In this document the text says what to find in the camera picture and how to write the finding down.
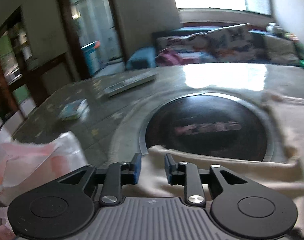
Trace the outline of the grey remote control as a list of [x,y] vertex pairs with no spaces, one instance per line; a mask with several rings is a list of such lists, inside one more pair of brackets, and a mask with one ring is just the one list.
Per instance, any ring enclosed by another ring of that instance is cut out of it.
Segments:
[[134,87],[143,85],[145,83],[154,81],[156,76],[157,76],[157,74],[153,73],[153,72],[146,72],[146,73],[136,75],[134,77],[131,77],[124,81],[120,81],[119,83],[116,83],[112,86],[107,87],[106,89],[104,89],[104,94],[109,97],[114,96],[114,95],[122,93],[126,90],[129,90]]

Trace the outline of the upright butterfly pillow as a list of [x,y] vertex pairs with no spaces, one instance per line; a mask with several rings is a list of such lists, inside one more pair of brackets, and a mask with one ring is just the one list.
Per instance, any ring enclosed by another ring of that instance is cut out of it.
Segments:
[[213,55],[220,62],[246,62],[257,58],[248,24],[215,29],[206,35]]

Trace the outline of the blue tissue pack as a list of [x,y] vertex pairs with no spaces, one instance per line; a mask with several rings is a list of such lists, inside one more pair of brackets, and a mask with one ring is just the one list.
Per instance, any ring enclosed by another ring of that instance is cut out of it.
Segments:
[[77,120],[83,117],[88,111],[88,102],[86,99],[79,99],[70,102],[64,106],[58,119],[61,121]]

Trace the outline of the panda plush toy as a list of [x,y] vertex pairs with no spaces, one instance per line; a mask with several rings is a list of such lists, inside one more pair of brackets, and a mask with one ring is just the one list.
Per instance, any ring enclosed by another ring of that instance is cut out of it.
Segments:
[[268,26],[266,27],[266,31],[274,35],[284,34],[284,29],[280,25],[277,25],[274,22],[268,24]]

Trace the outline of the pink white plastic bag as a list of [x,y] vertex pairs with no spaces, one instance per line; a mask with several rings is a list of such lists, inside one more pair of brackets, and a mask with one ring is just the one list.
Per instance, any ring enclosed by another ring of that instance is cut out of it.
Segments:
[[81,145],[72,132],[47,144],[13,140],[0,133],[0,239],[14,239],[7,218],[9,204],[20,194],[87,165]]

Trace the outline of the pink cloth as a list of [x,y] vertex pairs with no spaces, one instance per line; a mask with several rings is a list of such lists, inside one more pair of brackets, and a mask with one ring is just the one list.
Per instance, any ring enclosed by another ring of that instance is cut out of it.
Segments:
[[155,58],[156,64],[159,67],[165,66],[178,66],[184,64],[190,64],[190,59],[181,57],[179,53],[171,48],[163,49]]

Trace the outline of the flat butterfly pillow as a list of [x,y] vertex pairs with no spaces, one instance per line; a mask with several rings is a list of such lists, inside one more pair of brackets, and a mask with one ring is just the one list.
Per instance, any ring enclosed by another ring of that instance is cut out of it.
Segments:
[[172,49],[178,53],[210,52],[210,42],[206,33],[195,33],[187,36],[166,36],[156,39],[157,53]]

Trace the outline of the round black induction cooktop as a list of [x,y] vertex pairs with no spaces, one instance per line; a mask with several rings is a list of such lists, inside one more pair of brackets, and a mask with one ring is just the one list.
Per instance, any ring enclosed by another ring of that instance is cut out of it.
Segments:
[[263,161],[266,130],[253,111],[241,103],[213,95],[181,97],[159,108],[145,130],[147,148],[210,157]]

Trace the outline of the grey cushion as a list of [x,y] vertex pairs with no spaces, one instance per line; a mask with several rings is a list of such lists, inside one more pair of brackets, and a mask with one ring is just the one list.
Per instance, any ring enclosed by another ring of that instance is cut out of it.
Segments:
[[295,45],[292,41],[283,38],[263,35],[266,55],[271,63],[280,65],[299,65]]

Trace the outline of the blue cabinet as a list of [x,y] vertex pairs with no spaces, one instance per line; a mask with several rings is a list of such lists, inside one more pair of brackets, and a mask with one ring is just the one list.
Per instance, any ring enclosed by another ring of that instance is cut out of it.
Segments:
[[81,48],[91,77],[95,76],[95,74],[100,71],[99,47],[100,42],[94,41]]

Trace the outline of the blue corner sofa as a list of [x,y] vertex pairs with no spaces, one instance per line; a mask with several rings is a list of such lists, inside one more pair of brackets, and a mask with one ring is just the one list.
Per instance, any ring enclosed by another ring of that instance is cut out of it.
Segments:
[[266,31],[252,29],[249,24],[159,31],[152,34],[152,42],[128,59],[127,70],[222,62],[304,69],[304,45],[274,23]]

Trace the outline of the cream sweater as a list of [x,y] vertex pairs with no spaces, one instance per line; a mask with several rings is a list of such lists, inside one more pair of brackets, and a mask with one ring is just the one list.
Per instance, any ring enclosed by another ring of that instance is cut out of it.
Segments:
[[291,198],[298,209],[295,230],[304,237],[304,99],[266,91],[262,106],[269,110],[281,129],[287,157],[284,163],[197,156],[153,146],[143,157],[139,183],[125,186],[123,192],[131,197],[182,196],[183,188],[170,186],[166,179],[164,156],[167,153],[176,161],[194,163],[200,168],[219,164]]

